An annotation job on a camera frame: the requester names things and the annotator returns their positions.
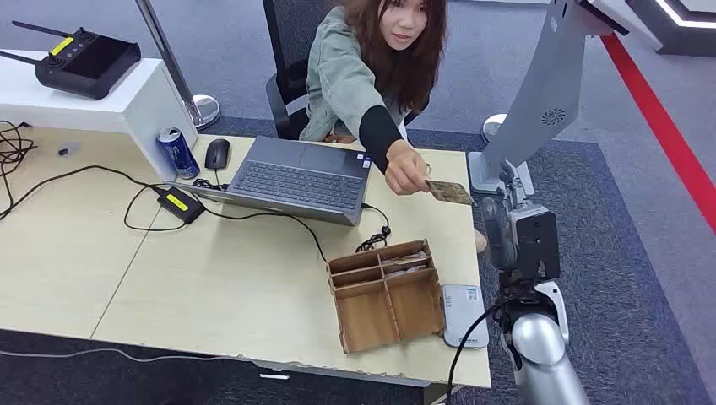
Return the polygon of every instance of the laptop charger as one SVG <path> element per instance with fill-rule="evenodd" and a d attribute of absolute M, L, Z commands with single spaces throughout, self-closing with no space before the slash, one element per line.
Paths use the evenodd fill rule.
<path fill-rule="evenodd" d="M 176 187 L 163 192 L 157 198 L 157 202 L 161 207 L 184 221 L 184 224 L 194 222 L 194 219 L 198 218 L 206 210 L 200 202 L 189 197 Z"/>

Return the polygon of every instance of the black cable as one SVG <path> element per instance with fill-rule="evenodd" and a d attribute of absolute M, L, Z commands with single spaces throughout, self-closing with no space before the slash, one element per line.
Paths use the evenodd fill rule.
<path fill-rule="evenodd" d="M 226 190 L 226 188 L 229 187 L 228 184 L 221 184 L 221 181 L 219 181 L 219 174 L 217 173 L 216 169 L 214 169 L 214 176 L 216 177 L 216 184 L 211 184 L 211 181 L 206 179 L 197 179 L 194 181 L 194 183 L 192 183 L 192 186 L 208 188 L 209 190 L 218 190 L 220 192 Z"/>
<path fill-rule="evenodd" d="M 210 210 L 207 206 L 205 206 L 205 205 L 201 202 L 201 200 L 199 199 L 199 196 L 198 196 L 198 195 L 196 195 L 196 194 L 194 194 L 194 193 L 192 193 L 192 195 L 194 196 L 194 198 L 196 198 L 197 201 L 199 201 L 200 204 L 203 205 L 203 207 L 204 207 L 204 209 L 206 210 L 206 212 L 208 212 L 208 213 L 210 213 L 210 214 L 212 214 L 212 215 L 215 215 L 215 216 L 217 216 L 217 217 L 219 217 L 219 218 L 223 218 L 223 219 L 232 219 L 232 220 L 235 220 L 235 221 L 242 221 L 242 220 L 244 220 L 244 219 L 251 219 L 251 218 L 256 218 L 256 217 L 286 217 L 286 218 L 291 218 L 291 219 L 295 220 L 297 223 L 303 225 L 303 227 L 308 230 L 308 232 L 311 234 L 311 237 L 313 237 L 313 242 L 316 243 L 316 248 L 318 248 L 318 253 L 321 254 L 321 258 L 323 259 L 324 262 L 328 262 L 328 261 L 326 260 L 326 255 L 323 254 L 323 248 L 321 247 L 321 243 L 318 241 L 318 237 L 316 236 L 316 233 L 313 232 L 313 229 L 311 229 L 308 225 L 306 225 L 305 222 L 303 222 L 303 221 L 301 221 L 300 219 L 294 217 L 293 215 L 290 215 L 290 214 L 287 214 L 287 213 L 252 213 L 252 214 L 250 214 L 250 215 L 245 215 L 245 216 L 243 216 L 243 217 L 232 217 L 232 216 L 230 216 L 230 215 L 224 215 L 224 214 L 222 214 L 222 213 L 216 213 L 216 212 Z"/>
<path fill-rule="evenodd" d="M 10 151 L 0 151 L 0 176 L 3 178 L 3 183 L 5 184 L 5 191 L 8 194 L 8 200 L 10 202 L 9 208 L 0 213 L 0 220 L 3 220 L 5 217 L 8 216 L 14 204 L 13 193 L 10 191 L 10 184 L 8 182 L 8 175 L 16 171 L 24 160 L 25 155 L 27 155 L 29 151 L 31 151 L 32 149 L 36 149 L 37 147 L 35 146 L 35 142 L 33 140 L 23 139 L 22 135 L 20 134 L 19 127 L 28 127 L 27 124 L 23 122 L 19 125 L 19 127 L 16 127 L 10 121 L 0 120 L 0 122 L 4 122 L 10 126 L 9 129 L 0 131 L 0 145 L 7 144 L 12 149 Z M 5 132 L 12 131 L 14 131 L 17 135 L 17 139 L 7 139 L 3 135 Z M 5 165 L 8 164 L 15 164 L 15 166 L 12 169 L 6 171 Z"/>
<path fill-rule="evenodd" d="M 368 240 L 361 243 L 356 249 L 355 253 L 358 253 L 359 251 L 371 251 L 376 248 L 376 244 L 382 243 L 382 247 L 385 247 L 388 245 L 388 237 L 390 236 L 390 220 L 388 219 L 388 216 L 381 211 L 379 208 L 373 207 L 371 204 L 368 204 L 366 202 L 361 204 L 361 208 L 364 209 L 372 209 L 375 211 L 378 211 L 382 217 L 385 219 L 385 226 L 381 228 L 380 234 L 374 234 Z"/>
<path fill-rule="evenodd" d="M 100 170 L 106 170 L 106 171 L 109 171 L 109 172 L 111 172 L 111 173 L 118 174 L 118 175 L 120 175 L 120 176 L 124 176 L 124 177 L 127 178 L 129 181 L 131 181 L 132 183 L 137 184 L 137 185 L 139 185 L 139 186 L 142 186 L 142 188 L 137 192 L 137 194 L 134 195 L 134 197 L 132 198 L 132 200 L 129 202 L 129 204 L 127 205 L 127 210 L 124 212 L 124 225 L 127 226 L 129 229 L 132 229 L 132 230 L 141 230 L 141 231 L 146 231 L 146 232 L 167 232 L 167 231 L 172 231 L 172 230 L 180 230 L 181 228 L 183 228 L 184 226 L 186 226 L 186 224 L 181 224 L 181 225 L 179 225 L 179 226 L 177 226 L 177 227 L 174 227 L 174 228 L 151 229 L 151 228 L 139 228 L 139 227 L 130 225 L 130 224 L 127 222 L 127 217 L 129 216 L 129 211 L 132 209 L 132 206 L 134 205 L 134 202 L 137 201 L 137 198 L 139 198 L 139 195 L 141 195 L 142 192 L 144 192 L 144 190 L 146 190 L 146 189 L 148 189 L 148 188 L 151 188 L 151 189 L 154 190 L 158 195 L 163 196 L 163 195 L 165 194 L 165 190 L 162 190 L 161 188 L 159 188 L 159 186 L 164 186 L 164 184 L 162 184 L 162 183 L 149 184 L 149 183 L 145 183 L 145 182 L 143 182 L 143 181 L 137 181 L 137 180 L 134 180 L 134 179 L 133 179 L 130 175 L 128 175 L 127 173 L 124 173 L 123 171 L 110 169 L 110 168 L 108 168 L 108 167 L 101 166 L 101 165 L 89 165 L 89 166 L 81 167 L 81 168 L 76 169 L 76 170 L 71 170 L 71 171 L 69 171 L 69 172 L 67 172 L 67 173 L 62 173 L 61 175 L 56 175 L 56 176 L 54 176 L 54 177 L 50 177 L 49 179 L 45 179 L 44 181 L 41 181 L 41 182 L 37 183 L 36 185 L 34 185 L 32 188 L 30 188 L 20 199 L 18 199 L 17 202 L 15 202 L 15 201 L 13 200 L 12 192 L 10 191 L 10 185 L 9 185 L 9 183 L 8 183 L 8 175 L 9 175 L 10 173 L 12 173 L 13 171 L 15 171 L 15 170 L 19 167 L 20 163 L 22 163 L 22 161 L 23 161 L 25 155 L 27 155 L 27 153 L 28 153 L 29 151 L 31 151 L 32 149 L 35 149 L 35 148 L 37 148 L 37 147 L 35 146 L 34 141 L 32 141 L 32 140 L 30 140 L 30 139 L 23 139 L 22 136 L 21 136 L 21 134 L 20 134 L 20 132 L 19 132 L 18 127 L 16 127 L 12 122 L 4 121 L 4 120 L 0 120 L 0 122 L 5 122 L 5 123 L 7 123 L 9 126 L 11 126 L 10 129 L 0 131 L 0 138 L 2 138 L 2 139 L 0 139 L 0 144 L 7 143 L 7 144 L 9 144 L 10 147 L 13 149 L 13 151 L 0 151 L 0 176 L 2 176 L 2 178 L 3 178 L 3 181 L 4 181 L 4 183 L 5 183 L 5 188 L 6 188 L 6 191 L 7 191 L 7 193 L 8 193 L 8 198 L 9 198 L 9 201 L 10 201 L 10 204 L 9 204 L 8 208 L 5 209 L 4 211 L 2 211 L 2 212 L 0 213 L 0 221 L 2 221 L 5 217 L 7 217 L 8 214 L 10 214 L 10 212 L 11 212 L 14 208 L 16 208 L 16 207 L 17 207 L 18 205 L 20 205 L 27 197 L 29 197 L 30 194 L 32 194 L 35 190 L 37 190 L 38 188 L 44 186 L 45 184 L 47 184 L 47 183 L 49 183 L 49 182 L 52 182 L 52 181 L 55 181 L 55 180 L 62 179 L 62 178 L 64 178 L 64 177 L 76 175 L 76 174 L 78 174 L 78 173 L 80 173 L 80 172 L 83 172 L 83 171 L 86 171 L 86 170 L 90 170 L 90 169 L 100 169 Z M 15 131 L 15 133 L 16 133 L 17 136 L 18 136 L 17 140 L 15 140 L 15 139 L 7 139 L 7 138 L 3 135 L 3 133 L 5 133 L 5 132 L 11 132 L 11 131 Z M 28 147 L 26 147 L 26 148 L 22 148 L 22 143 L 23 143 L 23 142 L 27 142 L 27 143 L 29 143 L 30 145 L 29 145 Z M 8 163 L 10 163 L 10 164 L 15 163 L 15 166 L 14 166 L 10 171 L 7 171 L 7 172 L 6 172 L 6 171 L 5 171 L 5 165 L 8 164 Z M 204 187 L 204 188 L 212 188 L 212 189 L 215 189 L 215 190 L 224 190 L 225 187 L 223 187 L 223 186 L 220 184 L 220 182 L 219 182 L 219 174 L 217 173 L 216 170 L 214 170 L 214 176 L 216 177 L 216 182 L 217 182 L 217 185 L 216 185 L 216 186 L 212 185 L 210 181 L 207 181 L 207 180 L 205 180 L 205 179 L 197 179 L 197 180 L 194 182 L 194 186 L 202 186 L 202 187 Z M 194 193 L 192 193 L 192 194 L 194 195 L 194 198 L 195 198 L 200 204 L 202 204 L 201 201 L 199 200 L 199 197 L 198 197 L 196 194 L 194 194 Z M 245 216 L 245 217 L 231 217 L 231 216 L 229 216 L 229 215 L 224 215 L 224 214 L 221 214 L 221 213 L 215 213 L 214 211 L 208 209 L 206 206 L 204 206 L 204 209 L 206 209 L 207 212 L 209 212 L 209 213 L 211 213 L 211 214 L 213 214 L 213 215 L 215 215 L 215 216 L 217 216 L 217 217 L 224 218 L 224 219 L 242 220 L 242 219 L 251 219 L 251 218 L 260 217 L 260 216 L 274 216 L 274 217 L 287 217 L 287 218 L 291 218 L 291 219 L 295 220 L 296 222 L 298 222 L 299 224 L 301 224 L 304 228 L 306 228 L 306 229 L 308 230 L 308 232 L 311 233 L 311 237 L 313 238 L 313 241 L 316 243 L 316 247 L 318 248 L 318 252 L 321 254 L 321 258 L 323 259 L 324 262 L 327 261 L 327 260 L 326 260 L 326 256 L 323 254 L 323 248 L 321 247 L 321 244 L 320 244 L 320 242 L 318 241 L 318 237 L 316 236 L 316 233 L 313 232 L 313 229 L 311 229 L 308 225 L 306 225 L 306 223 L 304 223 L 304 222 L 301 221 L 300 219 L 294 217 L 293 215 L 289 215 L 289 214 L 287 214 L 287 213 L 254 213 L 254 214 L 251 214 L 251 215 L 247 215 L 247 216 Z"/>
<path fill-rule="evenodd" d="M 180 230 L 181 228 L 184 228 L 185 226 L 187 226 L 187 224 L 181 224 L 181 225 L 179 225 L 179 226 L 175 226 L 174 228 L 152 229 L 152 228 L 139 228 L 139 227 L 136 227 L 136 226 L 134 226 L 134 225 L 130 225 L 130 224 L 127 222 L 127 217 L 129 216 L 129 210 L 132 209 L 132 205 L 133 205 L 134 202 L 137 200 L 137 198 L 139 197 L 139 195 L 142 194 L 142 192 L 144 192 L 144 190 L 146 190 L 146 189 L 148 189 L 148 188 L 152 188 L 152 189 L 155 190 L 155 192 L 156 192 L 156 190 L 157 190 L 157 188 L 158 188 L 157 186 L 166 186 L 166 184 L 163 184 L 163 183 L 147 184 L 147 185 L 143 186 L 143 187 L 137 192 L 137 194 L 134 194 L 134 197 L 132 198 L 132 201 L 129 202 L 129 205 L 127 205 L 127 210 L 124 212 L 124 226 L 128 227 L 128 228 L 131 229 L 131 230 L 142 230 L 142 231 L 146 231 L 146 232 L 168 232 L 168 231 L 170 231 L 170 230 Z"/>
<path fill-rule="evenodd" d="M 487 318 L 490 314 L 502 308 L 506 303 L 507 302 L 504 300 L 498 301 L 493 306 L 488 308 L 484 314 L 480 315 L 480 317 L 477 318 L 477 320 L 473 322 L 472 325 L 470 325 L 468 331 L 463 336 L 463 339 L 460 340 L 460 345 L 458 346 L 458 350 L 455 352 L 453 363 L 450 365 L 450 375 L 447 377 L 447 398 L 445 400 L 445 405 L 450 405 L 450 399 L 453 394 L 453 374 L 455 373 L 455 366 L 458 364 L 458 358 L 460 357 L 460 353 L 465 347 L 465 342 L 468 341 L 470 333 L 472 333 L 472 331 L 480 324 L 480 322 L 484 321 L 485 318 Z"/>

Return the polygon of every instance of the black sleeve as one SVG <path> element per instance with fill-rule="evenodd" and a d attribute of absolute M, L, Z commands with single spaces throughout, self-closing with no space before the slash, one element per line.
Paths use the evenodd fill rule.
<path fill-rule="evenodd" d="M 358 138 L 383 174 L 388 168 L 388 158 L 385 156 L 388 148 L 393 142 L 403 139 L 388 109 L 382 105 L 374 105 L 363 114 Z"/>

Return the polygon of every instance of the desk leg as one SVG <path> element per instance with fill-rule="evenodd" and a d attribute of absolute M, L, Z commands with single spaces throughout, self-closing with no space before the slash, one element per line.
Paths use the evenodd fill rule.
<path fill-rule="evenodd" d="M 453 395 L 463 386 L 453 386 Z M 439 405 L 445 403 L 445 392 L 448 390 L 447 384 L 432 383 L 423 388 L 422 405 Z"/>

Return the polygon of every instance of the laptop keyboard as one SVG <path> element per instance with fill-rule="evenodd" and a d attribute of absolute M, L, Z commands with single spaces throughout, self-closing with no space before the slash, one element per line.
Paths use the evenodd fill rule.
<path fill-rule="evenodd" d="M 360 203 L 361 179 L 248 161 L 234 188 L 298 203 L 353 209 Z"/>

